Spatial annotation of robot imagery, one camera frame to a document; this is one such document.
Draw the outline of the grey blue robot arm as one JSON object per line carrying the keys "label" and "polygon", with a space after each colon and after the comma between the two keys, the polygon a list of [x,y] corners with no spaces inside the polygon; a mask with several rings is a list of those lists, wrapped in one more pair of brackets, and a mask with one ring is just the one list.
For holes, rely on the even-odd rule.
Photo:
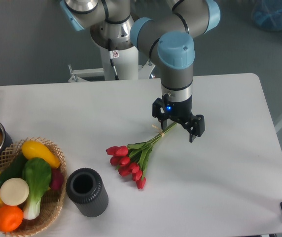
{"label": "grey blue robot arm", "polygon": [[62,0],[60,7],[77,31],[90,30],[100,48],[107,80],[137,79],[138,53],[145,54],[161,73],[162,95],[152,115],[166,128],[180,124],[190,141],[205,131],[203,115],[192,109],[194,38],[214,29],[220,9],[213,0],[170,0],[172,12],[159,21],[134,19],[128,0]]}

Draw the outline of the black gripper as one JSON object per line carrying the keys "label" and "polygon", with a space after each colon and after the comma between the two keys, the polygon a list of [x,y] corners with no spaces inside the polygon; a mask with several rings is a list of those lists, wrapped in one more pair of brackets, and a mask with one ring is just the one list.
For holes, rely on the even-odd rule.
{"label": "black gripper", "polygon": [[152,116],[157,118],[161,128],[167,128],[167,119],[183,123],[183,128],[189,133],[189,142],[196,137],[201,137],[205,131],[205,118],[203,115],[193,115],[192,96],[181,102],[172,102],[169,95],[164,95],[163,100],[157,98],[152,104]]}

